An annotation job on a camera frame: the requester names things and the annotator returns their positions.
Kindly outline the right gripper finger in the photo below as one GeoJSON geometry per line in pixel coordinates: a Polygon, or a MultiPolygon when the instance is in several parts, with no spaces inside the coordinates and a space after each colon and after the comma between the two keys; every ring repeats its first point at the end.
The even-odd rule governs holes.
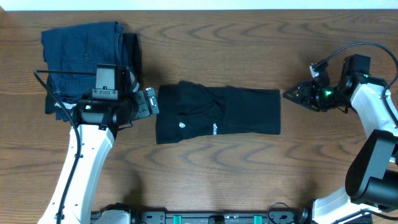
{"type": "Polygon", "coordinates": [[[293,103],[296,103],[304,108],[307,108],[312,111],[319,111],[318,106],[314,105],[310,100],[301,96],[293,96],[293,95],[283,95],[283,97],[287,100],[290,100],[293,103]]]}
{"type": "Polygon", "coordinates": [[[283,95],[284,96],[309,96],[312,89],[312,80],[306,80],[300,82],[298,85],[295,85],[292,88],[286,90],[283,95]]]}

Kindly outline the black t-shirt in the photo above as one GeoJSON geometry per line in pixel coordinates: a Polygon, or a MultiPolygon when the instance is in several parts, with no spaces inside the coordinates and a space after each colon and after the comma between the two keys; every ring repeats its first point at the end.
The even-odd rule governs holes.
{"type": "Polygon", "coordinates": [[[279,90],[180,81],[160,86],[158,104],[157,144],[207,135],[281,132],[279,90]]]}

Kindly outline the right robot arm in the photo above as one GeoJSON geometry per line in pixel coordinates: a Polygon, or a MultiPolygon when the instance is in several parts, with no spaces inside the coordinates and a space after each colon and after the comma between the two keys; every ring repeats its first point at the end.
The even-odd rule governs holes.
{"type": "Polygon", "coordinates": [[[355,73],[337,86],[313,79],[284,92],[284,98],[312,111],[352,109],[366,133],[345,186],[313,202],[311,223],[370,222],[373,215],[387,218],[397,210],[397,172],[388,168],[397,162],[397,110],[386,87],[381,78],[355,73]]]}

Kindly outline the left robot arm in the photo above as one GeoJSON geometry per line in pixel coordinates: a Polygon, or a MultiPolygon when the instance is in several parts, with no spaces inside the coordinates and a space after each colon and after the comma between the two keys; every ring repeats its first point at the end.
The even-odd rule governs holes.
{"type": "Polygon", "coordinates": [[[125,124],[159,112],[153,88],[120,95],[94,89],[73,109],[67,156],[40,223],[90,223],[101,170],[125,124]]]}

